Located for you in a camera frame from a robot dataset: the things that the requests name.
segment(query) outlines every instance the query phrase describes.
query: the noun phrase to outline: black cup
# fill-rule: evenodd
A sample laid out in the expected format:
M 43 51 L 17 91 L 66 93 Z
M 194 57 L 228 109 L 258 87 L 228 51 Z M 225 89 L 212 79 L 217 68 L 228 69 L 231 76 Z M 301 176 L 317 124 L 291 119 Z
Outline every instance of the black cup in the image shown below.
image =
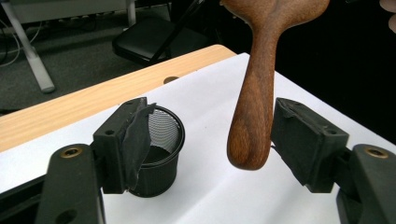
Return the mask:
M 181 120 L 172 111 L 158 105 L 149 115 L 148 128 L 150 150 L 140 168 L 136 188 L 129 190 L 143 198 L 158 196 L 175 182 L 178 153 L 185 139 Z

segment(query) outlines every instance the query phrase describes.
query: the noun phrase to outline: white table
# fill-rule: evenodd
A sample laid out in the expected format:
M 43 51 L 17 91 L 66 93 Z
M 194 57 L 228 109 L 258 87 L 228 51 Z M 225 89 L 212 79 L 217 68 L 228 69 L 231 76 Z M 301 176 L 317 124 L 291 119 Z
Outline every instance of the white table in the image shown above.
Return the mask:
M 239 170 L 228 162 L 226 141 L 247 64 L 248 55 L 240 54 L 142 95 L 149 104 L 164 106 L 183 121 L 186 142 L 177 179 L 155 198 L 104 195 L 107 223 L 339 223 L 338 188 L 330 194 L 310 193 L 274 150 L 259 171 Z M 275 97 L 305 104 L 349 133 L 349 148 L 371 144 L 396 152 L 396 146 L 280 74 L 276 74 Z M 94 131 L 117 108 L 0 153 L 0 192 L 46 173 L 55 150 L 90 144 Z

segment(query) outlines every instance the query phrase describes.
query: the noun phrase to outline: office chair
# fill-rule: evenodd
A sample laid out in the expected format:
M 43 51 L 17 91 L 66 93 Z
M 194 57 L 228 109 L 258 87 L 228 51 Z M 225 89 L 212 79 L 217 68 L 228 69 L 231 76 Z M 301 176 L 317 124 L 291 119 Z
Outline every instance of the office chair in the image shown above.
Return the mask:
M 185 25 L 205 0 L 194 0 L 177 23 L 160 18 L 138 21 L 113 41 L 115 54 L 144 66 L 202 49 L 209 38 Z

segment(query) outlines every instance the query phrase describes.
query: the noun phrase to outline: brown wooden utensil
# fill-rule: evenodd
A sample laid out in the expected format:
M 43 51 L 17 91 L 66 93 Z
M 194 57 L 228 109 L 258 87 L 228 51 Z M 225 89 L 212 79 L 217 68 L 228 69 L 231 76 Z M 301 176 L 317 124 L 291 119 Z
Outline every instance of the brown wooden utensil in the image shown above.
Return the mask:
M 235 167 L 257 170 L 271 147 L 276 45 L 291 26 L 312 21 L 329 0 L 221 0 L 253 32 L 250 59 L 228 136 L 227 155 Z

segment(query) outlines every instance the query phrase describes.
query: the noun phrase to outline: wooden table edge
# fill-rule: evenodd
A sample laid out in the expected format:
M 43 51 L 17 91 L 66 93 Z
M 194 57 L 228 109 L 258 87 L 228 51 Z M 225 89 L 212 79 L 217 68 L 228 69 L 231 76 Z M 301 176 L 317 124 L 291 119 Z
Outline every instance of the wooden table edge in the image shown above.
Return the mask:
M 183 77 L 234 55 L 213 45 L 0 117 L 0 152 L 158 88 L 167 77 Z

